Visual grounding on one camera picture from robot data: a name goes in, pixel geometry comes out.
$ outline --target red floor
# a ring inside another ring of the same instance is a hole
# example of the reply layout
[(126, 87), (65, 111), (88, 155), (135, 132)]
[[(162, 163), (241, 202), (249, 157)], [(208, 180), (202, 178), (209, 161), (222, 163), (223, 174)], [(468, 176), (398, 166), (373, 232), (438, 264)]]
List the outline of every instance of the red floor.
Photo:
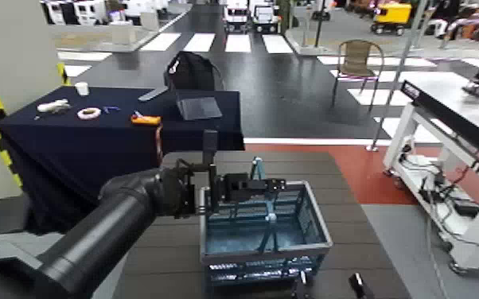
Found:
[[(333, 155), (360, 204), (418, 204), (410, 191), (398, 189), (394, 179), (383, 175), (386, 147), (371, 153), (364, 146), (246, 145), (247, 151), (322, 152)], [(418, 153), (435, 156), (439, 148), (418, 148)], [(479, 176), (469, 172), (461, 186), (479, 202)]]

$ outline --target black backpack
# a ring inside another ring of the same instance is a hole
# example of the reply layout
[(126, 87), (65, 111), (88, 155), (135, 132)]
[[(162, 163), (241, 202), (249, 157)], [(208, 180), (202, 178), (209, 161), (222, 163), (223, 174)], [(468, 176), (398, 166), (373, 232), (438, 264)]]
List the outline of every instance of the black backpack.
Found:
[(209, 59), (192, 52), (180, 51), (167, 66), (163, 79), (169, 89), (215, 91), (214, 69), (220, 77), (219, 70)]

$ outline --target wicker chair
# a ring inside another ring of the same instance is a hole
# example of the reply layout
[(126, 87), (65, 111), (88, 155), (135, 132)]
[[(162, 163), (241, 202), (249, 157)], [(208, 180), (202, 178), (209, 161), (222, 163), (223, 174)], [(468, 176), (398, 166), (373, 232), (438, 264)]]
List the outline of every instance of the wicker chair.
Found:
[[(381, 64), (380, 70), (378, 73), (374, 73), (371, 69), (368, 68), (368, 58), (370, 57), (371, 49), (376, 48), (379, 51)], [(344, 63), (341, 64), (341, 57), (344, 57)], [(360, 88), (360, 93), (364, 90), (366, 82), (369, 80), (375, 80), (375, 87), (373, 88), (372, 101), (369, 104), (368, 111), (372, 110), (373, 99), (375, 98), (375, 93), (377, 92), (377, 86), (379, 85), (379, 77), (384, 68), (384, 53), (379, 45), (374, 44), (370, 41), (362, 40), (351, 40), (345, 41), (340, 44), (338, 47), (338, 73), (336, 75), (336, 80), (334, 81), (333, 86), (333, 103), (336, 99), (336, 91), (338, 87), (338, 80), (340, 78), (357, 78), (362, 79), (362, 87)]]

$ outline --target white wall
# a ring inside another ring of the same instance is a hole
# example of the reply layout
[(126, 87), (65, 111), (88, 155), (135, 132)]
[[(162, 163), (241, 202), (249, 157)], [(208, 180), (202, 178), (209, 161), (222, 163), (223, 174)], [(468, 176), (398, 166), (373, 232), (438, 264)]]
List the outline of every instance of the white wall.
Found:
[(8, 112), (60, 86), (57, 55), (36, 0), (0, 0), (0, 97)]
[[(39, 1), (0, 0), (0, 97), (8, 113), (60, 86), (57, 62)], [(18, 194), (0, 158), (0, 197)]]

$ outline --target paper cup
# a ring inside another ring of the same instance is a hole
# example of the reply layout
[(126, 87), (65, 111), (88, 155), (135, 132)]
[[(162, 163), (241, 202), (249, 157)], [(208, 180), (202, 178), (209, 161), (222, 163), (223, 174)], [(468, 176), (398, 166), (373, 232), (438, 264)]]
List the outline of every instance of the paper cup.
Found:
[(89, 95), (89, 86), (87, 82), (78, 82), (74, 84), (74, 87), (76, 87), (78, 95)]

